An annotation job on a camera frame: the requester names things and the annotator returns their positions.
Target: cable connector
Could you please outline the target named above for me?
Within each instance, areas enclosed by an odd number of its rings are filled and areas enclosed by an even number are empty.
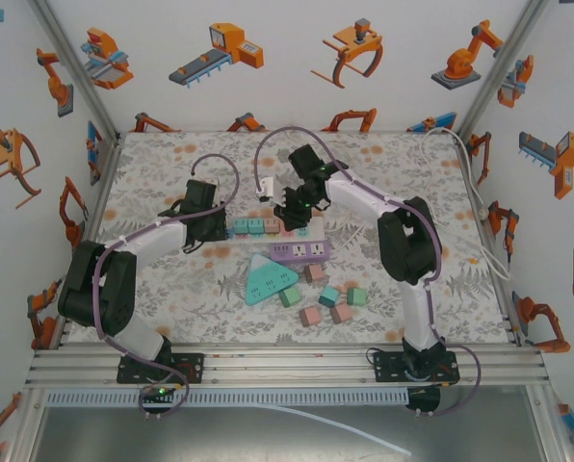
[[[270,201],[271,204],[285,207],[285,188],[273,176],[262,178],[259,183],[260,189],[256,191],[261,202]]]

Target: electrical outlet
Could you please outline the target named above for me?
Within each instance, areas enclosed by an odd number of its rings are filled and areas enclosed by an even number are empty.
[[[306,245],[305,244],[297,244],[291,247],[292,254],[294,257],[303,257],[306,255]]]
[[[281,264],[326,262],[329,260],[329,243],[313,241],[312,243],[271,244],[270,258]]]
[[[313,243],[310,245],[311,255],[325,255],[326,245],[324,243]]]

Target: teal power strip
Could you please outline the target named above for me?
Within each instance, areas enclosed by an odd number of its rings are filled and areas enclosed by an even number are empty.
[[[252,306],[298,282],[298,274],[259,253],[253,253],[248,267],[245,303]]]

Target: purple cable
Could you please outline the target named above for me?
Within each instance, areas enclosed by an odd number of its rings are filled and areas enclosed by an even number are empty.
[[[238,173],[238,169],[236,168],[236,165],[228,157],[226,157],[222,154],[206,154],[206,155],[199,157],[193,163],[193,166],[191,167],[191,176],[195,176],[195,167],[197,166],[197,164],[199,164],[199,162],[201,162],[204,159],[207,159],[209,157],[219,157],[221,159],[224,159],[231,166],[231,168],[233,169],[234,174],[236,176],[236,186],[234,187],[231,195],[224,201],[223,204],[215,207],[214,209],[206,210],[204,212],[197,212],[194,214],[182,215],[182,216],[174,217],[174,218],[167,218],[167,219],[164,219],[163,221],[161,221],[160,224],[158,224],[158,225],[156,222],[154,222],[152,224],[147,225],[146,227],[144,227],[142,229],[138,229],[137,231],[129,234],[125,239],[127,241],[133,241],[136,238],[139,238],[140,236],[142,236],[142,235],[144,235],[144,234],[146,234],[146,233],[148,233],[148,232],[150,232],[150,231],[152,231],[152,230],[156,229],[157,227],[162,226],[164,224],[174,223],[176,221],[180,221],[181,219],[205,217],[207,215],[214,214],[215,212],[218,212],[219,210],[224,209],[227,206],[227,204],[229,204],[233,200],[233,198],[236,196],[236,194],[238,193],[238,189],[240,188],[240,174]],[[92,278],[92,314],[94,316],[94,328],[96,329],[96,333],[98,335],[99,340],[105,340],[106,344],[117,349],[121,353],[129,356],[131,359],[133,359],[135,361],[146,364],[146,365],[151,366],[151,367],[156,368],[156,369],[160,369],[162,371],[170,372],[171,374],[176,375],[177,377],[179,377],[183,381],[184,386],[186,388],[186,392],[185,392],[184,396],[177,403],[175,403],[169,411],[166,411],[162,414],[157,415],[157,416],[166,417],[169,414],[172,414],[173,412],[175,412],[189,398],[189,393],[191,392],[191,388],[189,386],[189,381],[187,380],[186,375],[184,375],[180,371],[177,371],[174,368],[170,368],[169,366],[164,366],[162,364],[158,364],[158,363],[155,363],[153,361],[149,361],[149,360],[144,359],[141,356],[138,356],[137,354],[127,350],[124,346],[119,345],[114,339],[107,337],[107,335],[105,334],[105,331],[103,330],[103,326],[101,325],[101,314],[100,314],[100,309],[99,309],[99,280],[101,278],[101,269],[103,268],[103,264],[105,263],[107,256],[110,253],[112,253],[114,250],[116,250],[117,248],[121,247],[123,244],[124,244],[124,241],[122,241],[122,240],[118,241],[117,243],[112,244],[111,246],[109,246],[108,248],[105,249],[105,251],[101,254],[101,256],[99,257],[99,259],[96,262],[96,267],[94,268],[94,275]],[[145,396],[147,396],[147,394],[140,394],[140,397],[138,399],[138,407],[140,408],[140,410],[142,412],[146,412],[146,410],[144,409],[144,406],[143,406],[143,400],[144,400]]]
[[[268,135],[266,135],[266,137],[264,137],[264,139],[257,146],[257,150],[255,151],[255,157],[253,160],[253,173],[255,175],[255,185],[256,185],[256,188],[258,191],[261,190],[261,183],[259,182],[259,175],[257,172],[257,160],[259,158],[259,153],[261,152],[261,148],[269,138],[273,137],[274,135],[276,135],[280,132],[286,132],[286,131],[303,132],[306,135],[311,136],[324,149],[324,151],[329,156],[330,160],[339,169],[339,171],[341,173],[343,173],[343,175],[345,175],[345,177],[348,180],[350,180],[353,184],[355,184],[357,187],[364,190],[366,193],[369,193],[369,194],[373,195],[374,197],[381,199],[383,202],[385,202],[387,204],[390,204],[390,205],[393,205],[394,207],[398,207],[398,208],[407,210],[408,212],[413,214],[415,217],[417,217],[422,222],[422,224],[424,224],[424,227],[426,228],[427,232],[429,233],[430,238],[432,239],[432,246],[434,247],[434,255],[436,258],[436,268],[434,270],[434,274],[431,277],[424,280],[424,285],[425,285],[425,289],[427,292],[427,301],[429,303],[430,330],[432,331],[432,334],[434,335],[437,342],[439,342],[444,347],[461,348],[461,349],[465,350],[467,353],[469,353],[473,357],[473,360],[476,363],[476,369],[478,371],[476,383],[473,386],[473,389],[471,390],[471,392],[469,393],[467,398],[465,398],[464,400],[462,400],[462,401],[456,403],[455,405],[449,407],[448,409],[444,409],[443,411],[439,411],[433,415],[434,416],[443,416],[443,415],[450,414],[454,411],[457,411],[459,408],[461,408],[466,403],[468,403],[473,398],[473,396],[477,393],[478,389],[480,388],[480,383],[482,381],[482,365],[480,364],[480,360],[478,359],[478,356],[476,355],[475,351],[473,351],[470,347],[462,345],[462,344],[446,344],[445,341],[443,340],[443,338],[439,335],[439,332],[437,332],[436,327],[434,325],[434,310],[433,310],[433,306],[432,306],[431,282],[436,281],[441,274],[441,242],[439,241],[439,237],[435,233],[432,224],[427,220],[426,217],[424,217],[424,215],[422,215],[422,213],[420,211],[414,209],[410,205],[407,205],[403,202],[397,202],[397,201],[389,199],[389,198],[386,199],[382,194],[378,193],[377,191],[369,188],[368,186],[360,183],[357,180],[353,180],[353,177],[348,173],[347,170],[345,170],[340,165],[340,163],[336,160],[336,158],[334,157],[334,154],[332,154],[332,151],[329,149],[327,144],[321,138],[319,138],[319,136],[317,136],[317,134],[315,134],[314,132],[311,132],[310,130],[307,130],[305,128],[298,127],[298,126],[288,126],[288,127],[278,128],[278,129],[270,132]]]

